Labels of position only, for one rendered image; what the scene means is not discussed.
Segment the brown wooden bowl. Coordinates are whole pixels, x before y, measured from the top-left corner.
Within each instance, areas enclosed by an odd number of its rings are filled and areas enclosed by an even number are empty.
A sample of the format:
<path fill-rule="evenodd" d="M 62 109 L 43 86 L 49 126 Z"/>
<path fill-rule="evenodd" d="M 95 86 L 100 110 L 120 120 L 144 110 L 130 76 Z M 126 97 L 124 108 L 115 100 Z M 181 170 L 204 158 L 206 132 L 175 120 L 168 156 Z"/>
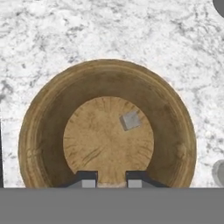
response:
<path fill-rule="evenodd" d="M 141 125 L 125 131 L 120 116 Z M 173 88 L 143 66 L 97 59 L 56 75 L 27 110 L 18 141 L 24 184 L 68 183 L 98 171 L 99 187 L 124 187 L 126 171 L 147 171 L 169 187 L 188 187 L 197 157 L 186 106 Z"/>

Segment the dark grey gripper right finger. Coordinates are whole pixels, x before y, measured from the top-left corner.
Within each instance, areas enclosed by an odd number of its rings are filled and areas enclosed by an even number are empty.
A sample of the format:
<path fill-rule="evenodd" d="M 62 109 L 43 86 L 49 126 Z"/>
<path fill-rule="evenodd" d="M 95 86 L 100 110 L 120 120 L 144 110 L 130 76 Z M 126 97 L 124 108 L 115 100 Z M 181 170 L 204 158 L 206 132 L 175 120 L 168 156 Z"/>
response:
<path fill-rule="evenodd" d="M 126 171 L 125 177 L 128 188 L 165 187 L 165 184 L 150 178 L 147 171 Z"/>

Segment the grey ice cube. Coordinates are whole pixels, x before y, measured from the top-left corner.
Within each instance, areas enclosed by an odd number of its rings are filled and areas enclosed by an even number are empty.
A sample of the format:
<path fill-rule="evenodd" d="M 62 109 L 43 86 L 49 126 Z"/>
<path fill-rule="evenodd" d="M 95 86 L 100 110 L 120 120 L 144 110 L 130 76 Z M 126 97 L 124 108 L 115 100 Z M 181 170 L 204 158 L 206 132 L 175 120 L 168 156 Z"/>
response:
<path fill-rule="evenodd" d="M 125 131 L 132 130 L 141 125 L 140 119 L 136 111 L 132 110 L 120 116 L 120 122 Z"/>

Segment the dark grey round object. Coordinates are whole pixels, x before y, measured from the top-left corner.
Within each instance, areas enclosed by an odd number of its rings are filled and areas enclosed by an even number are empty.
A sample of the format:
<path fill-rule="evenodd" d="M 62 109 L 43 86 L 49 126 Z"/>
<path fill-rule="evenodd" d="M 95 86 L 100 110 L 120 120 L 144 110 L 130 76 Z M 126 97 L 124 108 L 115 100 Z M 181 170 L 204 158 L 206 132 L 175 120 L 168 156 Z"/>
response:
<path fill-rule="evenodd" d="M 213 6 L 217 12 L 224 18 L 224 0 L 213 0 Z"/>

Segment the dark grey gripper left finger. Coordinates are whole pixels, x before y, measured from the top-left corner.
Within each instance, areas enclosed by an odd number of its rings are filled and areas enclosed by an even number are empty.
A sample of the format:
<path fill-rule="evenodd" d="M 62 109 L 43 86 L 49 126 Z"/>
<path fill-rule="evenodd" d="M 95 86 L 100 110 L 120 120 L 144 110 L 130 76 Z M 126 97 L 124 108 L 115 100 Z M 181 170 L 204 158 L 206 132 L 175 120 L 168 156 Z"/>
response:
<path fill-rule="evenodd" d="M 77 171 L 74 177 L 62 185 L 70 188 L 96 188 L 98 181 L 98 171 Z"/>

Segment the pale grey round object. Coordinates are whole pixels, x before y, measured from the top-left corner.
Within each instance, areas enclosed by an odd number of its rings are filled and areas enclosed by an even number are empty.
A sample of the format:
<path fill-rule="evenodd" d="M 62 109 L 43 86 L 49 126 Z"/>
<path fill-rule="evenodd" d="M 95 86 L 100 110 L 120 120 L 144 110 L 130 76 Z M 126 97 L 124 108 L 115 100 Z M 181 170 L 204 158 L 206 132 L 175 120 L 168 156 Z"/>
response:
<path fill-rule="evenodd" d="M 219 187 L 224 187 L 224 159 L 218 160 L 214 163 L 212 174 L 216 185 Z"/>

